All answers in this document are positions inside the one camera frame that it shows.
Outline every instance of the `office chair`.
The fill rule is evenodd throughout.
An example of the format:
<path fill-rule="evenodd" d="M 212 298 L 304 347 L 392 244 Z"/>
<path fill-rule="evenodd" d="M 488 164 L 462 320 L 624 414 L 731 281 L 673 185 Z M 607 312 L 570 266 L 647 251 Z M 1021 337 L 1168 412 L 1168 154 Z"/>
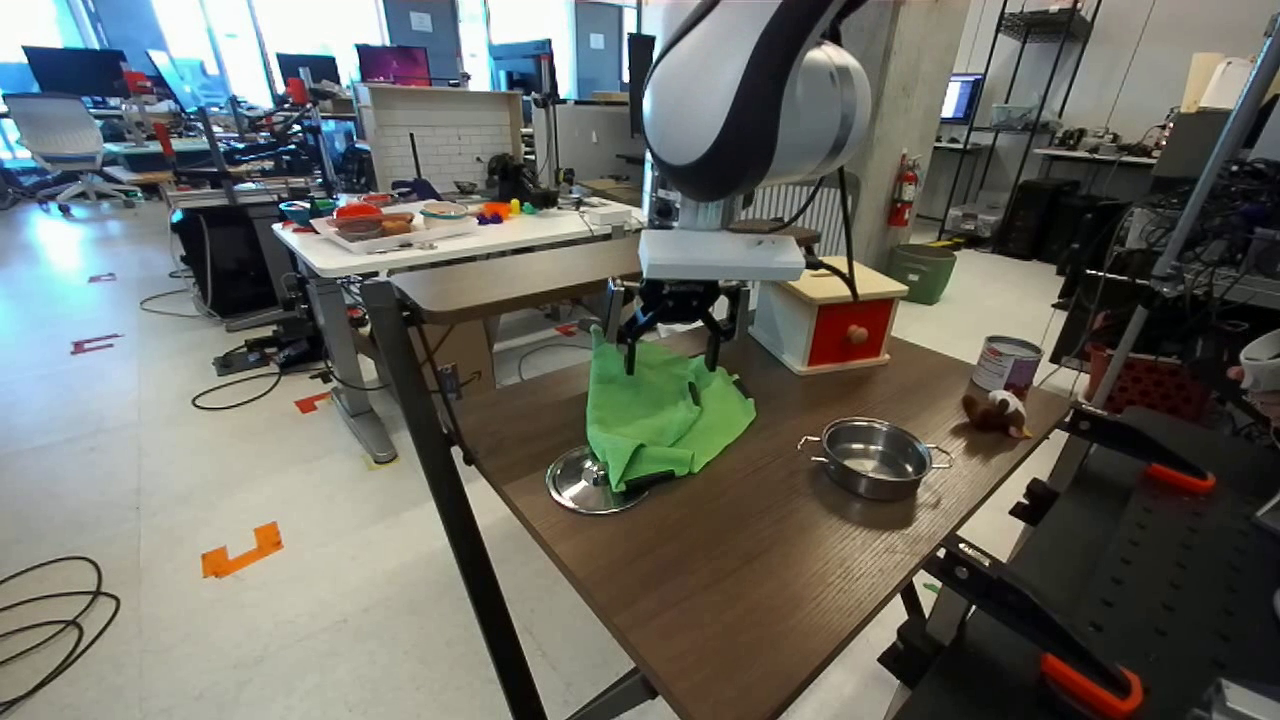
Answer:
<path fill-rule="evenodd" d="M 53 199 L 61 210 L 73 210 L 82 197 L 140 199 L 140 189 L 104 175 L 104 134 L 82 94 L 12 91 L 3 102 L 19 142 L 53 170 L 53 180 L 37 189 L 42 202 Z"/>

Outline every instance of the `floor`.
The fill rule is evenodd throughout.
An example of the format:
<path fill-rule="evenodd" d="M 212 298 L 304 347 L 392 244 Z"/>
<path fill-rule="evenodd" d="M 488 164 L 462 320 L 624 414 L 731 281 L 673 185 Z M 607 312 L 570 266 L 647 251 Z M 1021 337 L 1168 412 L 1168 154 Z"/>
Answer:
<path fill-rule="evenodd" d="M 218 382 L 212 356 L 242 337 L 197 312 L 178 266 L 162 202 L 0 215 L 0 575 L 94 555 L 124 601 L 107 637 L 18 716 L 506 716 L 420 467 L 372 464 L 327 403 L 304 414 L 297 398 L 325 392 L 314 376 L 235 412 L 197 412 L 193 396 Z M 905 302 L 898 332 L 959 361 L 991 332 L 1049 347 L 1051 297 L 1049 263 L 963 251 L 949 297 Z M 576 361 L 580 338 L 539 338 L 508 343 L 500 364 L 515 378 Z M 395 406 L 372 398 L 408 448 Z M 1051 442 L 1021 474 L 1043 473 Z M 1018 486 L 1004 484 L 963 536 L 1008 547 Z M 570 716 L 630 671 L 630 657 L 482 474 L 469 491 L 546 702 Z M 199 575 L 199 553 L 250 547 L 262 525 L 279 525 L 275 555 L 230 581 Z M 3 603 L 86 582 L 68 569 L 0 581 L 0 657 L 9 627 L 47 612 Z M 881 612 L 787 716 L 887 716 L 898 683 L 875 653 L 898 620 Z M 53 665 L 53 653 L 0 665 L 0 702 Z M 633 716 L 673 713 L 656 700 Z"/>

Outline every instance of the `stainless steel pot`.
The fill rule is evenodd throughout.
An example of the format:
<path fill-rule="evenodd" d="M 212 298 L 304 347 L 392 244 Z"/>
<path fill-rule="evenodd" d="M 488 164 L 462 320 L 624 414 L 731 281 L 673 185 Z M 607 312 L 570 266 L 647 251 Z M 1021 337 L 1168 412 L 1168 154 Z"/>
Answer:
<path fill-rule="evenodd" d="M 837 484 L 873 503 L 911 500 L 931 467 L 931 448 L 921 434 L 875 414 L 832 418 L 824 434 L 800 442 L 819 442 L 811 464 L 824 464 Z"/>

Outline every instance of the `green towel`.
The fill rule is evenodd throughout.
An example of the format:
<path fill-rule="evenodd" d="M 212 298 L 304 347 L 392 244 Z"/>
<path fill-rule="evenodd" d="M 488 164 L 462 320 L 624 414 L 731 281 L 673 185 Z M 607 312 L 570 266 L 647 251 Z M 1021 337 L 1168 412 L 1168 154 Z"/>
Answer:
<path fill-rule="evenodd" d="M 624 347 L 595 337 L 588 386 L 588 442 L 613 491 L 645 474 L 691 474 L 710 467 L 755 418 L 724 368 L 675 356 L 665 343 L 635 347 L 630 376 Z"/>

